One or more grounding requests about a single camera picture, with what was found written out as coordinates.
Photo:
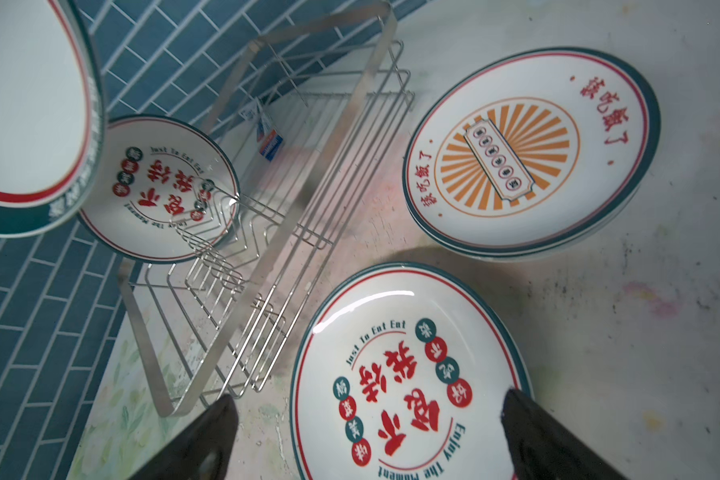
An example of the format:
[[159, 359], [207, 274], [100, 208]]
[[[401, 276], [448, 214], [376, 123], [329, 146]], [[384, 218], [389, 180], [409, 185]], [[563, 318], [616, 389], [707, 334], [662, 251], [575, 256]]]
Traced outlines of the metal wire dish rack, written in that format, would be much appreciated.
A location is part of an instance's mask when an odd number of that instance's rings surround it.
[[[250, 41], [202, 123], [239, 175], [231, 235], [178, 263], [123, 261], [118, 286], [161, 417], [261, 391], [414, 95], [396, 6], [375, 1]], [[259, 100], [283, 137], [258, 153]]]

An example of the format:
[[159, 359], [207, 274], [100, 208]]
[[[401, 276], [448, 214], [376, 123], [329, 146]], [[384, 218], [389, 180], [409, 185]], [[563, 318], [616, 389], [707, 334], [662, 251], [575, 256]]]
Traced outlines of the just eat text plate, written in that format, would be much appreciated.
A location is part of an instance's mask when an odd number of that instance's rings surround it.
[[532, 393], [496, 312], [431, 266], [357, 272], [320, 305], [296, 356], [294, 457], [304, 479], [511, 479], [505, 394]]

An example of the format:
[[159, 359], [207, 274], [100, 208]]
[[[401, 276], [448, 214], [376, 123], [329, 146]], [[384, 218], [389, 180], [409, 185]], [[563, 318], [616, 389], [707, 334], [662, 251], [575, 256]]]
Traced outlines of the red ring plate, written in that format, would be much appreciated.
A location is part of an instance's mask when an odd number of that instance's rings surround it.
[[0, 1], [0, 238], [51, 230], [93, 188], [106, 112], [71, 1]]

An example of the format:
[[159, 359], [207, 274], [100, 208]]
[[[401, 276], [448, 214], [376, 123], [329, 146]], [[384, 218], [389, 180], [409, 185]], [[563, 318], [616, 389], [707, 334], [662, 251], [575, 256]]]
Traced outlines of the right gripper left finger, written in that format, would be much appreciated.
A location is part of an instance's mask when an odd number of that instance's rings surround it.
[[224, 479], [238, 428], [234, 399], [224, 394], [131, 479]]

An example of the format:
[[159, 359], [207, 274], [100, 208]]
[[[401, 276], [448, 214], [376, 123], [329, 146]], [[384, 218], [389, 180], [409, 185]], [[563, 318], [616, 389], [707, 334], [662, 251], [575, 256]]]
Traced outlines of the thin red rim plate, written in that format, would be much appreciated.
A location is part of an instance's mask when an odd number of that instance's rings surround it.
[[613, 55], [552, 47], [451, 87], [408, 144], [405, 201], [471, 252], [550, 245], [609, 214], [649, 170], [661, 134], [648, 80]]

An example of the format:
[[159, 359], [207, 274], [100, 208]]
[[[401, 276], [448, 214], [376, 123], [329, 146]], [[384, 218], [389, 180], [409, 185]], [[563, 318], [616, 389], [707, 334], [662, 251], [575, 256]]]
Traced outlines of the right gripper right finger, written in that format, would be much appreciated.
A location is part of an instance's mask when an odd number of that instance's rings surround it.
[[501, 423], [514, 473], [520, 480], [625, 479], [518, 389], [506, 392]]

